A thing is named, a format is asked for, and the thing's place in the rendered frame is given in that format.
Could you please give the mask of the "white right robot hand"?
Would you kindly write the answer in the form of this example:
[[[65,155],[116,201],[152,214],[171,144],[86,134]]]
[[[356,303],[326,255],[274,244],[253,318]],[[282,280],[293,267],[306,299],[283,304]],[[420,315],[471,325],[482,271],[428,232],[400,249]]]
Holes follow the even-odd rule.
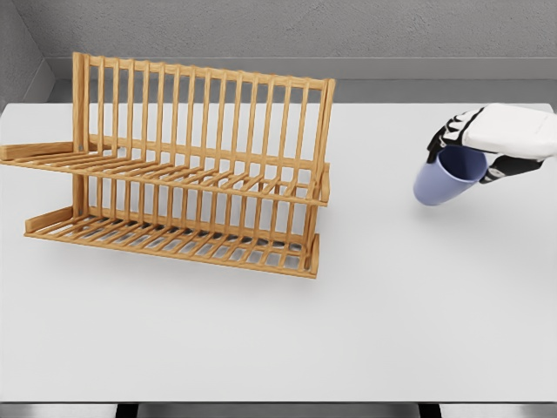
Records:
[[[496,153],[481,184],[541,168],[557,158],[557,114],[510,104],[488,104],[457,114],[433,136],[427,150],[432,163],[449,145]]]

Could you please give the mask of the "blue plastic cup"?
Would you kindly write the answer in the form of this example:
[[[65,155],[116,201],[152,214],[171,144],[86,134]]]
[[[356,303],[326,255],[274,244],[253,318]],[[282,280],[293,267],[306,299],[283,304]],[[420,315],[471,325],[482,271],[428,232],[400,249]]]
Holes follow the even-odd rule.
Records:
[[[414,196],[423,205],[440,205],[476,184],[487,168],[483,152],[449,145],[432,163],[422,166],[413,186]]]

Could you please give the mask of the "wooden two-tier dish rack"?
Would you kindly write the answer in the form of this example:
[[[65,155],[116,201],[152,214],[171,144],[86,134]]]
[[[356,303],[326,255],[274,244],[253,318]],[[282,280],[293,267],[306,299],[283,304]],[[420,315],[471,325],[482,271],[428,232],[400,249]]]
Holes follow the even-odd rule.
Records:
[[[72,58],[72,138],[0,164],[72,177],[29,237],[315,278],[335,81]]]

